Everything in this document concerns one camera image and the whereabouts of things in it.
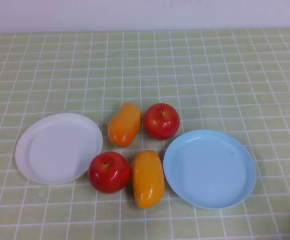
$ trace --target yellow mango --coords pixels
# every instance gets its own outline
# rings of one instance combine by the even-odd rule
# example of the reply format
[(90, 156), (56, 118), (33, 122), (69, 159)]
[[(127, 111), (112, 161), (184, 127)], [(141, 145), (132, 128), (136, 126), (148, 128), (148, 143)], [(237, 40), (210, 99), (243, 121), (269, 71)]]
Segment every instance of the yellow mango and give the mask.
[(136, 155), (131, 165), (136, 204), (150, 208), (161, 200), (165, 191), (163, 168), (158, 154), (152, 150)]

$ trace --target plate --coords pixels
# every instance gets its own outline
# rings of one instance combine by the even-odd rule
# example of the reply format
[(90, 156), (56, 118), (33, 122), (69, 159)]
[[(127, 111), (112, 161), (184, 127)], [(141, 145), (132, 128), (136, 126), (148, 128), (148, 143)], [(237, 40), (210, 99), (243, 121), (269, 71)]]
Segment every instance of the plate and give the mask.
[(75, 113), (45, 117), (18, 141), (19, 170), (41, 184), (63, 184), (83, 175), (101, 151), (102, 134), (89, 118)]
[(163, 166), (176, 194), (205, 209), (240, 203), (256, 181), (255, 164), (247, 149), (212, 130), (194, 130), (176, 138), (167, 148)]

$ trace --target apple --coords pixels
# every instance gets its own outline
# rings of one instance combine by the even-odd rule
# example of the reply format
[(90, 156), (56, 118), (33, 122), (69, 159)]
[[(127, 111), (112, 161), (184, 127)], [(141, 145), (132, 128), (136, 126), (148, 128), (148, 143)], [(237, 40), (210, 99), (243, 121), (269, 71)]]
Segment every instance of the apple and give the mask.
[(177, 111), (171, 105), (157, 103), (145, 112), (143, 123), (144, 129), (152, 138), (166, 140), (175, 135), (180, 120)]
[(129, 178), (130, 168), (126, 159), (114, 151), (97, 155), (88, 168), (90, 184), (106, 194), (113, 194), (123, 189)]

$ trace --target green checkered tablecloth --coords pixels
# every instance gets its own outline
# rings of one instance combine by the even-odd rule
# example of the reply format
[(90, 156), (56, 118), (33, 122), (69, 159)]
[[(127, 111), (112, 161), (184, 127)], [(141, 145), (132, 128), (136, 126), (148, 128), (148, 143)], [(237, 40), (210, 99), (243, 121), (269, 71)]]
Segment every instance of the green checkered tablecloth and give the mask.
[[(14, 148), (31, 124), (55, 113), (90, 117), (103, 151), (128, 161), (172, 141), (143, 131), (114, 148), (106, 124), (122, 103), (144, 112), (165, 102), (178, 135), (225, 132), (255, 159), (257, 181), (242, 204), (205, 210), (166, 188), (137, 208), (130, 186), (96, 192), (83, 176), (40, 185), (17, 169)], [(173, 32), (0, 34), (0, 240), (290, 240), (290, 28)]]

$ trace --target wall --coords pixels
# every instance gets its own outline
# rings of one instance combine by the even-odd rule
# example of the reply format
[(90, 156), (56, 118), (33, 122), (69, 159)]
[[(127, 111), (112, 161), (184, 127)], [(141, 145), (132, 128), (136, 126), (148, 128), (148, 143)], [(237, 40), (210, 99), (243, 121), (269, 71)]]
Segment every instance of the wall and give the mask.
[(290, 0), (0, 0), (0, 32), (290, 27)]

